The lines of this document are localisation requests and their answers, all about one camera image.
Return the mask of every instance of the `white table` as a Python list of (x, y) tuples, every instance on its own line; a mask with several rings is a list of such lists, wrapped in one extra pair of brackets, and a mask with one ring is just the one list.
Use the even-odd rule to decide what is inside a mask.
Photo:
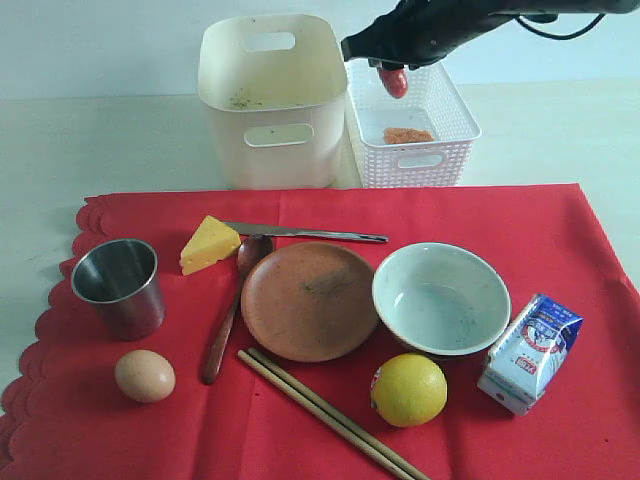
[[(580, 182), (640, 285), (640, 79), (461, 92), (483, 129), (461, 184)], [(346, 157), (335, 186), (359, 186)], [(84, 197), (219, 188), (195, 96), (0, 102), (0, 389), (35, 341)]]

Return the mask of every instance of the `white wall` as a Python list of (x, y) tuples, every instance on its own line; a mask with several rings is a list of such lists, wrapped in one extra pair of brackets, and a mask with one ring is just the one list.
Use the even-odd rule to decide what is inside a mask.
[[(237, 15), (303, 12), (326, 18), (339, 39), (396, 0), (4, 0), (0, 99), (195, 92), (204, 29)], [(592, 16), (567, 16), (570, 32)], [(611, 15), (585, 37), (557, 42), (510, 24), (445, 61), (454, 81), (489, 83), (638, 77), (640, 13)]]

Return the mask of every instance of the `black cable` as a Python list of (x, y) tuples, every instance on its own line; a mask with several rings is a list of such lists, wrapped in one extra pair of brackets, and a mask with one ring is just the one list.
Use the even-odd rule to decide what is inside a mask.
[(595, 27), (598, 23), (600, 23), (600, 21), (604, 17), (605, 17), (604, 13), (599, 14), (595, 19), (591, 21), (591, 23), (589, 23), (589, 25), (587, 25), (581, 30), (578, 30), (577, 32), (570, 33), (569, 35), (556, 35), (554, 33), (543, 32), (542, 30), (533, 28), (531, 25), (525, 23), (524, 20), (522, 20), (522, 18), (520, 17), (516, 18), (516, 22), (518, 22), (525, 29), (529, 30), (531, 33), (535, 33), (536, 35), (539, 35), (544, 38), (550, 38), (551, 40), (572, 40), (574, 38), (577, 38), (587, 33), (589, 30)]

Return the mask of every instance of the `metal cup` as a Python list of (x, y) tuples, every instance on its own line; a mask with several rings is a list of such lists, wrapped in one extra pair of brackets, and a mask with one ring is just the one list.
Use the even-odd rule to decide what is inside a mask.
[(111, 240), (80, 259), (71, 273), (71, 288), (93, 305), (112, 335), (138, 340), (164, 320), (157, 271), (158, 256), (151, 245), (135, 238)]

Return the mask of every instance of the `red tablecloth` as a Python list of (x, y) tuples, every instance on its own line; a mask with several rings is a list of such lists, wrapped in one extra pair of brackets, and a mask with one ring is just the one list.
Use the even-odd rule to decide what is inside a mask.
[[(380, 324), (351, 354), (280, 364), (433, 479), (638, 478), (640, 299), (577, 185), (390, 190), (113, 194), (87, 199), (65, 280), (38, 320), (23, 377), (2, 397), (2, 479), (387, 478), (388, 474), (236, 358), (254, 345), (232, 332), (222, 372), (198, 380), (205, 344), (231, 300), (226, 260), (183, 277), (179, 253), (205, 214), (247, 222), (388, 234), (386, 245), (343, 243), (373, 266), (420, 241), (449, 242), (504, 278), (514, 314), (535, 292), (584, 316), (580, 336), (547, 394), (512, 417), (476, 388), (482, 355), (443, 364), (449, 401), (435, 420), (395, 429), (369, 407), (376, 368), (401, 347)], [(152, 336), (112, 341), (71, 292), (77, 258), (115, 237), (159, 252), (168, 316)], [(281, 247), (301, 239), (278, 239)], [(125, 398), (117, 359), (151, 349), (177, 386), (155, 405)]]

